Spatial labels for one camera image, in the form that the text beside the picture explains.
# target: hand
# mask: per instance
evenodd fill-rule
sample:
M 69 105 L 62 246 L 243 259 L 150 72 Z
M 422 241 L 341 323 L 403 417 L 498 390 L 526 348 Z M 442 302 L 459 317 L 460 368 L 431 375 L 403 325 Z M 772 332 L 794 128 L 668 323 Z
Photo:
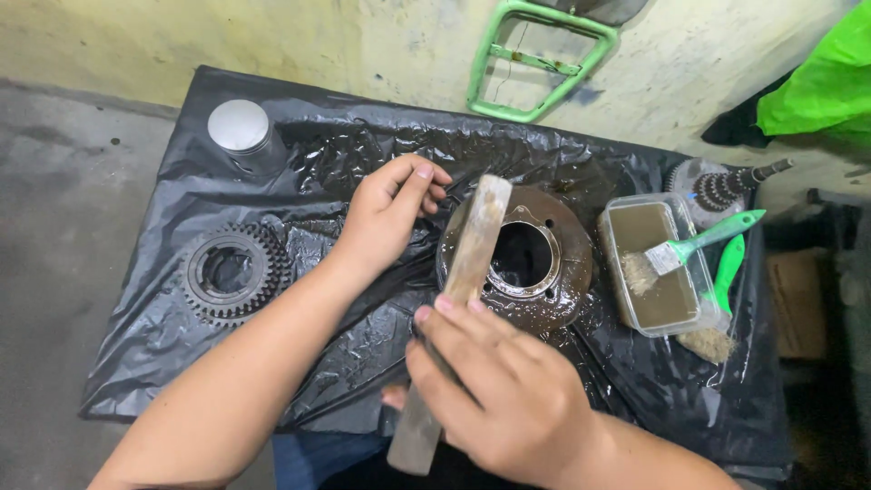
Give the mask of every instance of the hand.
M 415 321 L 474 396 L 446 378 L 420 343 L 408 345 L 408 372 L 446 440 L 509 480 L 576 485 L 585 448 L 607 445 L 598 443 L 602 431 L 575 367 L 477 300 L 467 308 L 441 295 Z M 385 389 L 383 400 L 401 408 L 404 392 Z
M 413 153 L 389 161 L 354 191 L 334 253 L 374 280 L 408 246 L 415 218 L 438 210 L 450 182 L 441 167 Z

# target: wooden stick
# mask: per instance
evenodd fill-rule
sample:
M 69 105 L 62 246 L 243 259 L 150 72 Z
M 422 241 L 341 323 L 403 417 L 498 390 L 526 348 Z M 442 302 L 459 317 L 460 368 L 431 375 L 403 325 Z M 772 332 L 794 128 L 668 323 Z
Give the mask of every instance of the wooden stick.
M 481 296 L 510 197 L 511 183 L 507 180 L 495 175 L 484 175 L 479 180 L 444 287 L 444 293 L 457 303 L 465 304 Z M 423 344 L 442 372 L 459 383 L 435 346 L 427 339 Z M 416 386 L 411 385 L 387 461 L 397 470 L 425 476 L 441 436 L 442 425 L 433 417 Z

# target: green metal frame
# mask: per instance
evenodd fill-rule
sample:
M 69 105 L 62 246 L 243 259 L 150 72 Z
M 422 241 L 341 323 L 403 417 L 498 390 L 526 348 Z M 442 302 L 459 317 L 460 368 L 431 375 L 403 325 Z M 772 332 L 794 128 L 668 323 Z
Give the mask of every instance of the green metal frame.
M 584 57 L 580 65 L 569 65 L 553 59 L 539 58 L 519 51 L 512 51 L 496 44 L 499 27 L 503 21 L 510 17 L 520 17 L 539 24 L 569 29 L 583 36 L 596 39 L 596 45 Z M 490 18 L 490 23 L 484 32 L 481 45 L 478 46 L 478 50 L 475 53 L 475 61 L 472 62 L 472 73 L 469 78 L 469 88 L 466 91 L 466 106 L 471 111 L 487 116 L 520 123 L 532 122 L 559 102 L 575 85 L 583 80 L 590 73 L 590 70 L 598 65 L 605 55 L 608 54 L 608 51 L 617 44 L 617 39 L 618 30 L 591 21 L 588 18 L 575 17 L 560 10 L 529 3 L 525 0 L 504 0 L 496 6 L 496 11 Z M 487 63 L 490 56 L 543 68 L 547 71 L 559 72 L 565 75 L 566 79 L 557 88 L 553 89 L 541 103 L 529 111 L 523 111 L 510 105 L 487 102 L 481 99 L 481 85 L 484 74 L 487 71 Z

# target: cardboard box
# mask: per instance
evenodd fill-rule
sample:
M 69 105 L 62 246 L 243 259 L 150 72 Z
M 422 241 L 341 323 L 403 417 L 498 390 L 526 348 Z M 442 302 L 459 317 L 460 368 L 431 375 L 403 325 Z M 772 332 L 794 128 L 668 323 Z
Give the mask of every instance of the cardboard box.
M 769 254 L 774 326 L 781 357 L 822 359 L 826 356 L 826 316 L 816 257 L 809 248 Z

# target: green brush handle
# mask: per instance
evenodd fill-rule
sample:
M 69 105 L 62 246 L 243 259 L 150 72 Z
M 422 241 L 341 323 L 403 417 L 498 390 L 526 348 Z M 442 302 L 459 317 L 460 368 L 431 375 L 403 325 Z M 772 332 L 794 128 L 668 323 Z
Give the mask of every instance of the green brush handle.
M 668 244 L 672 246 L 672 250 L 678 255 L 680 263 L 686 263 L 690 255 L 699 248 L 725 240 L 726 238 L 732 238 L 739 233 L 744 233 L 751 226 L 755 225 L 762 218 L 763 214 L 765 214 L 765 209 L 754 209 L 753 211 L 733 214 L 710 227 L 705 232 L 695 235 L 693 238 L 688 238 L 681 242 L 669 240 Z
M 723 255 L 719 258 L 717 267 L 717 280 L 713 284 L 713 294 L 717 297 L 720 309 L 732 316 L 729 308 L 729 288 L 738 274 L 738 269 L 744 261 L 744 236 L 738 235 L 732 238 L 723 249 Z

